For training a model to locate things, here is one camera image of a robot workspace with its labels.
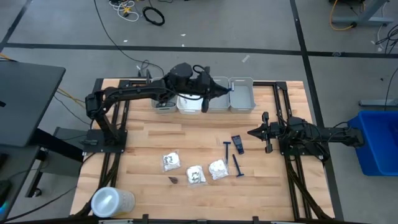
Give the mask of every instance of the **wooden tabletop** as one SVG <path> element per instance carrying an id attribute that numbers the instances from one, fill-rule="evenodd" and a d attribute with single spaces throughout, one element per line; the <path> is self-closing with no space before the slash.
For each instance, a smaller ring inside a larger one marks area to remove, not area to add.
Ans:
<path id="1" fill-rule="evenodd" d="M 102 88 L 118 84 L 119 79 L 105 79 Z M 311 122 L 303 82 L 287 82 L 287 86 L 293 115 Z M 255 86 L 254 98 L 257 106 L 250 114 L 156 114 L 149 99 L 131 101 L 126 151 L 121 156 L 116 187 L 131 191 L 136 206 L 118 218 L 149 214 L 156 219 L 252 220 L 258 216 L 260 220 L 293 220 L 285 162 L 277 141 L 272 140 L 274 152 L 266 154 L 266 144 L 247 134 L 261 124 L 264 111 L 269 112 L 270 122 L 277 121 L 272 88 Z M 212 180 L 208 166 L 224 158 L 223 141 L 231 141 L 237 134 L 245 153 L 238 155 L 231 146 L 230 176 Z M 182 166 L 163 172 L 162 155 L 173 151 L 178 151 Z M 236 178 L 232 153 L 244 177 Z M 97 154 L 82 167 L 71 213 L 79 211 L 96 190 L 102 161 L 103 154 Z M 313 156 L 302 156 L 302 163 L 308 191 L 325 213 L 334 217 L 321 162 Z M 189 186 L 185 171 L 195 165 L 203 167 L 206 185 Z M 171 183 L 168 177 L 178 178 L 178 183 Z M 304 217 L 302 198 L 296 191 Z"/>

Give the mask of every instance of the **clear plastic bag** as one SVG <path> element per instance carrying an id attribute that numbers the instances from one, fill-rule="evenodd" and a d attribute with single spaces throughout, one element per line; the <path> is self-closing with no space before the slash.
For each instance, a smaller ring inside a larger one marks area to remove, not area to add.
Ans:
<path id="1" fill-rule="evenodd" d="M 163 170 L 169 171 L 181 167 L 180 157 L 177 151 L 163 155 Z"/>
<path id="2" fill-rule="evenodd" d="M 206 183 L 206 177 L 201 166 L 189 167 L 187 169 L 187 177 L 190 185 Z"/>
<path id="3" fill-rule="evenodd" d="M 209 165 L 209 171 L 213 180 L 218 180 L 229 175 L 228 166 L 223 159 L 212 162 Z"/>

